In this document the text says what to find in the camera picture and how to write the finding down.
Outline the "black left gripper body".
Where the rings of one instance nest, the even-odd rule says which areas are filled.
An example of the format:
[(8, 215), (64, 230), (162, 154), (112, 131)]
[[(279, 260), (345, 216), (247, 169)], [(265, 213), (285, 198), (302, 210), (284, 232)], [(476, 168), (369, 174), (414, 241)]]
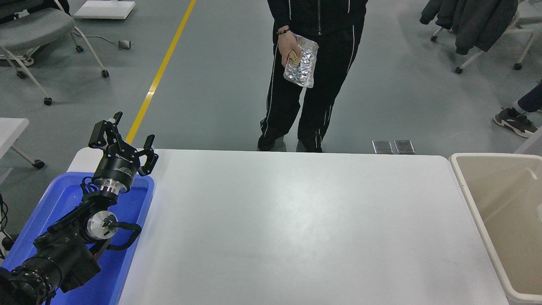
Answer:
[(135, 149), (124, 149), (120, 152), (104, 150), (92, 178), (93, 184), (98, 185), (99, 180), (111, 179), (125, 187), (132, 186), (141, 165), (138, 158), (132, 158), (135, 152)]

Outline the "person's hand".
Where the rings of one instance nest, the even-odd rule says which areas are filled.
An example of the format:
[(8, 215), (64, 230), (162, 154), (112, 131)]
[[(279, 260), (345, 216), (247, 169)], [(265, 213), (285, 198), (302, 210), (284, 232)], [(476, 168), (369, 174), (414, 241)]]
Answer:
[(302, 58), (302, 50), (297, 43), (295, 35), (289, 29), (279, 31), (281, 34), (277, 37), (277, 47), (282, 57), (282, 67), (286, 67), (290, 53), (293, 51), (296, 58)]

